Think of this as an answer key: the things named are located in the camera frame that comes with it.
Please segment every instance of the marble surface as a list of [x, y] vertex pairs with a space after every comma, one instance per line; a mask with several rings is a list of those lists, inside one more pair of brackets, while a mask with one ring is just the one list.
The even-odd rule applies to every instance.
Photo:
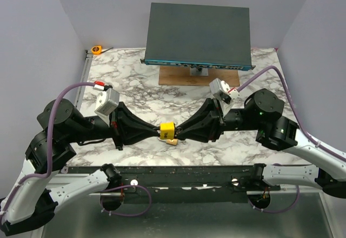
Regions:
[[[89, 82], [101, 80], [112, 84], [120, 92], [121, 101], [138, 117], [153, 124], [173, 121], [180, 124], [194, 114], [207, 97], [212, 97], [209, 87], [179, 87], [158, 85], [158, 66], [141, 64], [145, 49], [115, 49], [94, 56], [88, 77]], [[261, 69], [280, 63], [274, 49], [251, 51], [253, 71], [239, 71], [244, 83]], [[243, 99], [234, 108], [243, 107], [244, 100], [254, 91], [267, 88], [285, 100], [284, 115], [294, 120], [285, 93], [276, 73], [268, 71], [245, 88]], [[81, 112], [94, 115], [98, 92], [86, 88]], [[255, 142], [256, 131], [226, 132], [215, 143], [179, 141], [170, 146], [149, 138], [124, 150], [115, 149], [112, 139], [100, 144], [79, 147], [73, 144], [77, 155], [69, 166], [100, 166], [113, 163], [119, 166], [197, 166], [197, 165], [247, 165], [254, 163], [302, 164], [304, 160], [283, 152], [271, 151]]]

